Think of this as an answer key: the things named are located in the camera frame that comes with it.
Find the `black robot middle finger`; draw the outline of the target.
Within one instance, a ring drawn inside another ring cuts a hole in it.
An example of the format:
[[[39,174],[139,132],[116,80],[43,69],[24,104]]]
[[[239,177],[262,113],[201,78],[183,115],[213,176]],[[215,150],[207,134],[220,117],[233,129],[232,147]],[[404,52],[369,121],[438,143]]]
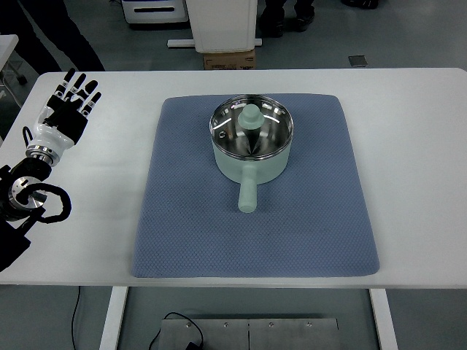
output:
[[[79,90],[72,96],[73,104],[83,104],[97,88],[98,82],[91,80],[83,89]]]

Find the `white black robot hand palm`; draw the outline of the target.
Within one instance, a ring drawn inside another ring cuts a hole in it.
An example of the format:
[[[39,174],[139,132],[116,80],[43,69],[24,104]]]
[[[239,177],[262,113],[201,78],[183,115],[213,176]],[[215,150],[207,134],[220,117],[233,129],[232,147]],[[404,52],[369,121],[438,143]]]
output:
[[[84,132],[88,123],[79,109],[83,104],[73,104],[56,96],[49,98],[33,126],[33,139],[26,148],[27,152],[64,152],[73,147]],[[57,111],[57,125],[48,126],[42,123],[48,109]]]

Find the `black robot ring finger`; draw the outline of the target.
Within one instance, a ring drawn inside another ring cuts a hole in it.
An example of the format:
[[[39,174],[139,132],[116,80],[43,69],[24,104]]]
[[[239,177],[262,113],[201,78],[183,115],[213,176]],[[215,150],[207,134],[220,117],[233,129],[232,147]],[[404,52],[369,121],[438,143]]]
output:
[[[66,91],[66,94],[64,95],[63,99],[65,101],[70,101],[73,96],[75,96],[83,82],[85,81],[86,74],[81,73],[78,78],[74,81],[74,83],[71,85],[71,87]]]

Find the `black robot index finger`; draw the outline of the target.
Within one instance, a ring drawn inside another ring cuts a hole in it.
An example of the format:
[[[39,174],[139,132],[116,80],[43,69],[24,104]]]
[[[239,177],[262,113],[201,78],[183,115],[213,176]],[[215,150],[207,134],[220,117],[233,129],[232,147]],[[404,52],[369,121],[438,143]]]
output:
[[[92,112],[97,102],[99,101],[100,97],[101,97],[101,92],[97,92],[95,95],[93,95],[93,97],[89,100],[89,102],[87,102],[86,105],[84,105],[84,107],[82,108],[83,116],[88,116]]]

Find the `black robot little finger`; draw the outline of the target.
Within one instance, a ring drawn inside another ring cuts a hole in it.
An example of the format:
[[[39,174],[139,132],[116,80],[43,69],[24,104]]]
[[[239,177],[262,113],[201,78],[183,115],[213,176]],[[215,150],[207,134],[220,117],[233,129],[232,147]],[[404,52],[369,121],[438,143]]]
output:
[[[74,76],[74,73],[75,73],[74,68],[70,68],[70,70],[68,70],[65,77],[63,78],[62,83],[60,83],[55,89],[55,96],[56,97],[58,97],[58,98],[63,98],[64,97],[66,89],[67,89],[72,77]]]

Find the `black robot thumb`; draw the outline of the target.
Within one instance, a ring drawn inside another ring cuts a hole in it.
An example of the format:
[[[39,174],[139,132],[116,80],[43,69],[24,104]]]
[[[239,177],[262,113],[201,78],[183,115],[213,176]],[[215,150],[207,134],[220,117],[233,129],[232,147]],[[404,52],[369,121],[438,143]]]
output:
[[[48,125],[48,126],[56,126],[57,125],[57,111],[54,111],[52,109],[48,109],[45,112],[45,117],[44,120],[42,121],[43,124]]]

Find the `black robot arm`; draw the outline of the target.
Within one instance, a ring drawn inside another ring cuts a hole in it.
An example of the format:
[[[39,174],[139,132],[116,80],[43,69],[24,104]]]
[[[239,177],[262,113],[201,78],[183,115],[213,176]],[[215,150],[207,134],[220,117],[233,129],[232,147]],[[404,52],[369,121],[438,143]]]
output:
[[[46,183],[66,150],[75,146],[101,97],[98,83],[70,69],[49,97],[33,128],[24,127],[26,156],[1,167],[1,269],[31,245],[27,232],[38,222],[62,222],[72,211],[69,194]]]

